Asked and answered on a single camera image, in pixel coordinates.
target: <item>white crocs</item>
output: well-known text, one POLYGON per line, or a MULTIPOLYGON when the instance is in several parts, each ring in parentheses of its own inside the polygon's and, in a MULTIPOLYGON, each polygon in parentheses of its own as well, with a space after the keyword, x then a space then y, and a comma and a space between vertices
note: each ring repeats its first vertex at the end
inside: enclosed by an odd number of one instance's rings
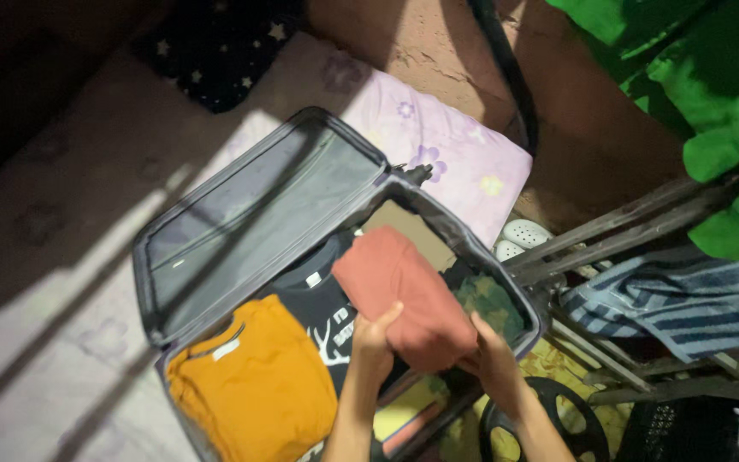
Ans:
POLYGON ((515 219, 503 227, 503 237, 523 248, 532 248, 555 236, 534 221, 515 219))
POLYGON ((512 257, 515 257, 519 253, 526 252, 524 249, 520 248, 515 243, 510 243, 509 241, 501 241, 498 243, 497 246, 495 246, 495 258, 498 259, 500 262, 504 262, 506 260, 509 260, 512 257))

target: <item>black t-shirt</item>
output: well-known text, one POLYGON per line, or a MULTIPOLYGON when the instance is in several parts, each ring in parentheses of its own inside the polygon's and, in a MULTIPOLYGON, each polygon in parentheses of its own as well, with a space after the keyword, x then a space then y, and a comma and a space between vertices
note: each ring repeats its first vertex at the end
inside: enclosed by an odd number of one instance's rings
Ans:
POLYGON ((330 269, 351 245, 351 235, 334 234, 323 247, 285 271, 266 289, 267 293, 277 294, 306 329, 333 377, 338 395, 350 362, 353 321, 357 311, 330 269))

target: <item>striped towel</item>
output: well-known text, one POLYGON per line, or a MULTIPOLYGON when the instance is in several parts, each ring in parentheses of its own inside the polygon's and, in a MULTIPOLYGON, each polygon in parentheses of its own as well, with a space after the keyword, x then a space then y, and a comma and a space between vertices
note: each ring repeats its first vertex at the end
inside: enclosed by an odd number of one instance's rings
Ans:
POLYGON ((739 261, 694 245, 624 261, 563 294, 561 304, 590 332, 653 335, 685 362, 739 347, 739 261))

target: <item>rust red t-shirt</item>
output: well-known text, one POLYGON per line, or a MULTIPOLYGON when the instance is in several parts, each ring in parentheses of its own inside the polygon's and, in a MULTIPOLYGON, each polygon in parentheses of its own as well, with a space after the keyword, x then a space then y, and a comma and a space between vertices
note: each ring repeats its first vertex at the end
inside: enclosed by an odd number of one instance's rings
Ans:
POLYGON ((423 373, 448 369, 477 348, 477 331, 446 283, 406 236, 391 226, 357 237, 332 273, 352 305, 375 320, 393 303, 401 316, 387 329, 390 345, 423 373))

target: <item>suitcase lid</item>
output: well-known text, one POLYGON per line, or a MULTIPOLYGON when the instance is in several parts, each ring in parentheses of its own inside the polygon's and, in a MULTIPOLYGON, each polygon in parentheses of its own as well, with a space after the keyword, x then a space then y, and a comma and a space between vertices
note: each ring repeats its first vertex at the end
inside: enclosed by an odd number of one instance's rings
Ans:
POLYGON ((219 320, 390 170, 325 110, 292 116, 139 232, 133 267, 149 342, 163 347, 219 320))

